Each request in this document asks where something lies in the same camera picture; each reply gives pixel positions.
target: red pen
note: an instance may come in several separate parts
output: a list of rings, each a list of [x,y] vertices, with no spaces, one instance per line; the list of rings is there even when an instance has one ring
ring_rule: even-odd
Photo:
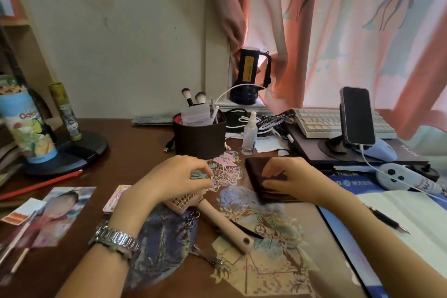
[[[54,183],[58,183],[58,182],[63,181],[65,179],[77,177],[81,173],[82,173],[82,170],[74,171],[74,172],[71,172],[71,173],[67,173],[66,175],[63,175],[63,176],[60,176],[60,177],[57,177],[57,178],[53,178],[53,179],[50,179],[50,180],[47,180],[47,181],[44,181],[42,183],[38,183],[38,184],[35,184],[35,185],[28,186],[27,188],[21,188],[20,190],[8,192],[8,193],[5,193],[5,194],[1,195],[0,196],[0,200],[9,199],[9,198],[16,197],[16,196],[19,196],[19,195],[24,194],[24,193],[28,193],[28,192],[37,190],[39,188],[44,188],[45,186],[52,185]]]

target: cylindrical snack can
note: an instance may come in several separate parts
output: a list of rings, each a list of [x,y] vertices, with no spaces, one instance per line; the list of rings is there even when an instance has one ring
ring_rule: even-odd
[[[60,116],[70,133],[70,139],[72,141],[80,140],[82,134],[79,130],[79,125],[75,117],[75,113],[71,108],[70,100],[68,99],[67,92],[65,91],[64,84],[61,82],[55,82],[48,85],[51,96],[59,110]]]
[[[28,162],[39,164],[56,156],[57,149],[28,91],[0,95],[0,113]]]

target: wallet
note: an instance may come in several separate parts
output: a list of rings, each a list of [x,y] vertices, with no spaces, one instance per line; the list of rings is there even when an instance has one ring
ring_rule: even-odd
[[[271,178],[264,178],[261,176],[262,170],[269,160],[270,157],[251,157],[245,160],[245,169],[247,170],[250,182],[259,197],[259,201],[262,204],[298,203],[299,200],[293,196],[262,186],[262,182],[267,179],[287,180],[287,177],[282,173]]]

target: black cylindrical container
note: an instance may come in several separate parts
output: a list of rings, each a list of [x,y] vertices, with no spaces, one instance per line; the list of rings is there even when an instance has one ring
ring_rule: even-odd
[[[227,121],[219,110],[218,123],[207,126],[185,126],[179,124],[180,114],[173,117],[175,153],[199,159],[213,159],[225,152]]]

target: smartphone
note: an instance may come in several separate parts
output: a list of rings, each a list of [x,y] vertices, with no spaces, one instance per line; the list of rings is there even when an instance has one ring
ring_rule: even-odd
[[[367,89],[343,87],[340,90],[340,119],[346,147],[376,143],[372,109]]]

